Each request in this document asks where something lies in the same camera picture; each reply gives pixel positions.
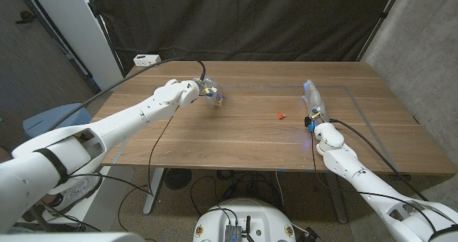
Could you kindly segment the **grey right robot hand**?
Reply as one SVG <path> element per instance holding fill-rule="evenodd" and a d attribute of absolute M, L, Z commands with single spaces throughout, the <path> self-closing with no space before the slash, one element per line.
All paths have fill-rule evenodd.
<path fill-rule="evenodd" d="M 314 83 L 308 79 L 303 84 L 303 88 L 305 92 L 302 99 L 306 103 L 308 117 L 311 119 L 306 123 L 306 126 L 313 125 L 313 128 L 315 128 L 324 122 L 328 122 L 329 118 L 326 113 L 324 101 Z"/>

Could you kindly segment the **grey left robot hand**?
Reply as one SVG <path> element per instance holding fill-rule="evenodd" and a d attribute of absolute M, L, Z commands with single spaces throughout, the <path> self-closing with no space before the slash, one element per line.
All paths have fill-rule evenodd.
<path fill-rule="evenodd" d="M 199 87 L 199 96 L 205 97 L 210 105 L 222 106 L 223 105 L 223 88 L 213 79 L 205 77 L 204 80 L 193 78 Z"/>

